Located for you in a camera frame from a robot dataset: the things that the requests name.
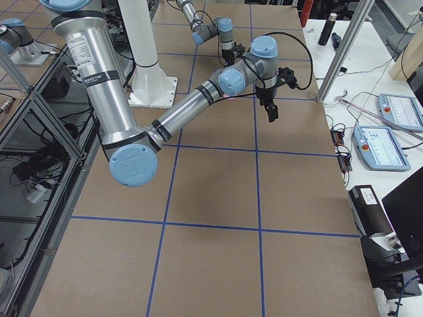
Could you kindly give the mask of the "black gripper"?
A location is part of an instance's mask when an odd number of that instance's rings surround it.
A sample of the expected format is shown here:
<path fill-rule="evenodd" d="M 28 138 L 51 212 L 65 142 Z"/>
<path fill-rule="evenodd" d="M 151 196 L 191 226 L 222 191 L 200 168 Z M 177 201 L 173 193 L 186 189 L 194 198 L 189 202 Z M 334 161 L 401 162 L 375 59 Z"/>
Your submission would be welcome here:
<path fill-rule="evenodd" d="M 237 46 L 234 46 L 228 50 L 221 49 L 221 54 L 226 63 L 234 63 L 235 60 L 239 57 L 239 50 Z"/>
<path fill-rule="evenodd" d="M 260 88 L 256 86 L 256 95 L 261 106 L 266 106 L 268 121 L 275 122 L 278 119 L 278 107 L 274 104 L 274 97 L 277 93 L 277 87 Z"/>

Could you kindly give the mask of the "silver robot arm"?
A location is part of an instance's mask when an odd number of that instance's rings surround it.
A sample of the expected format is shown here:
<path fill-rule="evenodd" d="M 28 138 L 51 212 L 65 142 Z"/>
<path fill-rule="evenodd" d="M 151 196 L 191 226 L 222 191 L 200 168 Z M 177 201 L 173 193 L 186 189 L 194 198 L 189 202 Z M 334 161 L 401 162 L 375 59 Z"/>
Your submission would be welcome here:
<path fill-rule="evenodd" d="M 136 64 L 132 92 L 124 89 L 100 1 L 45 1 L 44 7 L 54 31 L 67 42 L 100 121 L 110 173 L 125 186 L 148 183 L 157 172 L 157 153 L 164 143 L 207 107 L 239 96 L 249 85 L 259 89 L 270 120 L 278 117 L 272 101 L 278 45 L 271 36 L 255 38 L 238 62 L 215 71 L 174 102 L 178 80 L 166 76 L 159 66 L 145 1 L 119 3 Z"/>
<path fill-rule="evenodd" d="M 196 10 L 191 1 L 176 1 L 176 5 L 189 22 L 192 39 L 197 46 L 217 37 L 219 39 L 217 52 L 221 52 L 224 67 L 233 65 L 237 58 L 242 57 L 245 47 L 234 41 L 233 21 L 230 18 L 212 19 L 205 11 Z"/>

